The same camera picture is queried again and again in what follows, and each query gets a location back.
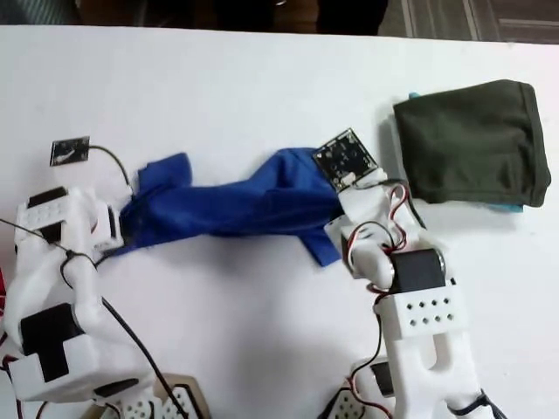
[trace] white table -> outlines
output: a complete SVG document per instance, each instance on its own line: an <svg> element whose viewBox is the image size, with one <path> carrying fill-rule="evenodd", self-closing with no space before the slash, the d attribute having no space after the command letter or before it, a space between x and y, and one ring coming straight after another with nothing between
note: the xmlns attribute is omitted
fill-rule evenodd
<svg viewBox="0 0 559 419"><path fill-rule="evenodd" d="M352 127L391 170L394 103L500 78L534 86L557 181L557 68L551 45L3 27L0 215L13 219L18 203L56 182L121 182L101 154L48 168L53 140L87 134L130 172L188 152L195 184L213 185L247 177L278 148L319 146ZM521 215L418 205L452 247L480 378L511 419L550 418L559 407L555 185L543 208ZM0 227L8 276L13 263L10 229ZM100 270L105 295L162 369L195 375L216 418L316 417L376 344L364 283L340 263L319 268L293 237L198 237ZM2 380L1 416L15 417ZM51 407L44 419L81 408Z"/></svg>

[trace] white robotic arm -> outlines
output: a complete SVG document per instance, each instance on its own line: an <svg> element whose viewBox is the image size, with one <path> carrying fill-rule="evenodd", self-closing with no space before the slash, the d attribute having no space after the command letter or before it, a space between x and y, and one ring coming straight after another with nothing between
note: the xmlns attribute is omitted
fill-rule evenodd
<svg viewBox="0 0 559 419"><path fill-rule="evenodd" d="M377 410L373 417L432 419L440 402L457 417L499 417L493 415L475 372L460 287L443 247L406 205L410 198L405 183L388 180L351 130L314 158L345 213L325 230L353 277L366 278L368 288L379 294L375 311L383 326L394 401L375 400L391 412ZM433 339L436 350L431 366L421 357L425 338ZM357 392L354 380L349 386ZM382 392L376 388L364 393Z"/></svg>
<svg viewBox="0 0 559 419"><path fill-rule="evenodd" d="M17 397L103 403L151 387L141 351L102 305L93 264L96 251L122 246L118 211L92 191L58 188L20 205L17 224L43 237L16 231L3 323L25 355L10 364Z"/></svg>

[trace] blue fabric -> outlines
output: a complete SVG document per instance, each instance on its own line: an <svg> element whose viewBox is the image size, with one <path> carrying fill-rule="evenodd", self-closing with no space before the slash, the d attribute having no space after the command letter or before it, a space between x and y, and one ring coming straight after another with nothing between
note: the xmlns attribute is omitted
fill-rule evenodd
<svg viewBox="0 0 559 419"><path fill-rule="evenodd" d="M148 164L138 174L138 194L121 212L129 241L122 252L200 234L281 234L300 238L320 265L333 263L340 255L323 227L342 209L313 151L280 150L248 180L216 187L191 186L186 154Z"/></svg>

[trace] green cloth pouch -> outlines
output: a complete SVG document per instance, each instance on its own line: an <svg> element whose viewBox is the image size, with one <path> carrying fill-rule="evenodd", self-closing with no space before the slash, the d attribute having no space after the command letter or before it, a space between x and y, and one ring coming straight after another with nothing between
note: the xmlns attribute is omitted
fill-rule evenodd
<svg viewBox="0 0 559 419"><path fill-rule="evenodd" d="M543 205L551 183L531 85L497 80L394 106L414 197Z"/></svg>

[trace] circuit board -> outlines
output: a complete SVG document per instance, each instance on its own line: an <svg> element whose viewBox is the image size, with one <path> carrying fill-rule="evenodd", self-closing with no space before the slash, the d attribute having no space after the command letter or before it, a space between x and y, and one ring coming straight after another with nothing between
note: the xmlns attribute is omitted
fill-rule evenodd
<svg viewBox="0 0 559 419"><path fill-rule="evenodd" d="M52 142L51 167L86 161L89 156L89 137Z"/></svg>
<svg viewBox="0 0 559 419"><path fill-rule="evenodd" d="M337 193L378 168L351 128L316 150L313 158Z"/></svg>

